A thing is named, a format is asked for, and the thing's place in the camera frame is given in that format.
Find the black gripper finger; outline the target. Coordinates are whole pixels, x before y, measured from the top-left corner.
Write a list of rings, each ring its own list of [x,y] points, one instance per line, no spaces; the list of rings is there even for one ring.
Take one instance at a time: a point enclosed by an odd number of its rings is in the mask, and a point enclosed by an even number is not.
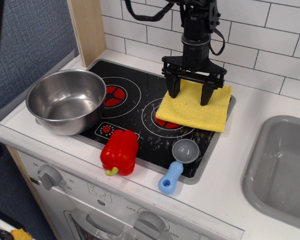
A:
[[[165,75],[169,96],[173,99],[177,97],[181,89],[181,77],[171,73]]]
[[[202,106],[206,106],[209,103],[214,93],[214,90],[215,90],[215,84],[212,82],[206,82],[202,85],[202,94],[200,100],[200,104]]]

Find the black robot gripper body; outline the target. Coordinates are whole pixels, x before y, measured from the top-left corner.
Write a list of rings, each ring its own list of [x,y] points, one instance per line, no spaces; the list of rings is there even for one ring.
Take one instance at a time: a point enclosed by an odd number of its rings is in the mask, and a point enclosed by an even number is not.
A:
[[[209,41],[182,41],[182,56],[164,56],[162,73],[166,78],[177,77],[200,84],[212,84],[213,89],[224,86],[227,71],[209,59]]]

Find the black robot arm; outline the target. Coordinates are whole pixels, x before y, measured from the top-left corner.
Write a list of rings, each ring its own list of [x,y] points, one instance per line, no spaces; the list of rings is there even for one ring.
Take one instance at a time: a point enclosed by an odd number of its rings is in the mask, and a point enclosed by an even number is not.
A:
[[[181,80],[203,84],[200,104],[209,103],[214,90],[224,86],[224,76],[227,70],[212,63],[209,54],[220,55],[214,52],[211,46],[211,34],[216,33],[224,38],[217,26],[220,24],[221,14],[215,0],[181,0],[181,26],[183,35],[182,56],[164,56],[162,58],[162,73],[165,76],[170,97],[176,98],[181,90]]]

